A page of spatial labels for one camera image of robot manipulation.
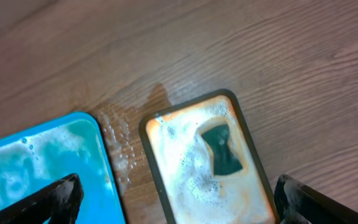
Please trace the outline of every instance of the soapy water in blue tray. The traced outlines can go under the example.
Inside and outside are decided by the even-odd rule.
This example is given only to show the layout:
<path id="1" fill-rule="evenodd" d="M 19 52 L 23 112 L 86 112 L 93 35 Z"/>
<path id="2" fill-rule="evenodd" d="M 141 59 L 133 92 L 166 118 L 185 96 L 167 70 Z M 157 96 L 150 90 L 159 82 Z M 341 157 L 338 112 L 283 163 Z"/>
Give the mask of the soapy water in blue tray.
<path id="1" fill-rule="evenodd" d="M 76 223 L 125 223 L 98 125 L 80 112 L 0 140 L 0 210 L 71 173 L 85 193 Z"/>

